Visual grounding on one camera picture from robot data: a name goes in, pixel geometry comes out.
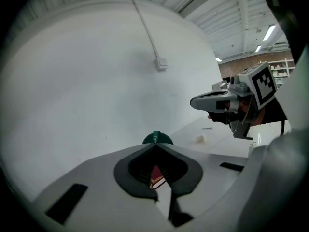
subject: warehouse ceiling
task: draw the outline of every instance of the warehouse ceiling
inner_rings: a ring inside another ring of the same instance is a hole
[[[69,4],[85,0],[29,0],[8,33],[9,44],[32,22]],[[265,0],[148,0],[179,13],[207,35],[221,63],[289,49],[286,37]],[[263,38],[276,25],[270,38]],[[255,52],[258,45],[261,49]]]

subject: white curved backdrop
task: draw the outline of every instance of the white curved backdrop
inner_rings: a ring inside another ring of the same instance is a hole
[[[1,74],[1,162],[29,200],[87,159],[206,116],[189,101],[221,76],[202,30],[158,5],[138,5],[165,72],[155,68],[130,0],[64,9],[12,45]]]

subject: robotic arm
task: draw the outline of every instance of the robotic arm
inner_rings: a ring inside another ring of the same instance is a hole
[[[191,99],[190,105],[208,112],[213,121],[229,124],[235,138],[247,137],[260,110],[274,99],[276,85],[267,62],[251,66],[231,77],[228,89],[213,91]],[[242,100],[249,101],[246,112],[239,110]]]

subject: brick wall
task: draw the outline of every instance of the brick wall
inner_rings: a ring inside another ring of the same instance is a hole
[[[256,56],[234,60],[228,63],[219,64],[221,77],[231,77],[244,71],[245,69],[253,66],[254,64],[262,61],[276,61],[283,60],[284,58],[293,59],[291,51],[277,52],[277,53],[264,53]]]

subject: white cable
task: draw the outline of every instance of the white cable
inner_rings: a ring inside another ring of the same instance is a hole
[[[147,27],[147,24],[146,24],[146,22],[145,22],[145,20],[144,20],[144,17],[142,16],[142,14],[141,14],[141,12],[140,12],[140,9],[139,9],[139,7],[137,6],[136,2],[135,2],[134,0],[131,0],[131,1],[133,2],[134,6],[135,6],[135,8],[136,8],[136,10],[137,10],[137,13],[138,13],[139,16],[140,16],[141,21],[142,21],[142,23],[144,24],[144,27],[145,27],[146,32],[147,32],[147,34],[148,34],[149,40],[150,40],[150,42],[151,42],[151,45],[153,46],[155,56],[156,56],[157,58],[159,58],[159,57],[160,57],[160,56],[159,56],[159,52],[158,52],[158,50],[157,50],[157,48],[156,48],[156,46],[155,46],[154,39],[153,39],[153,37],[151,36],[151,33],[150,33],[150,31],[149,31],[149,28]]]

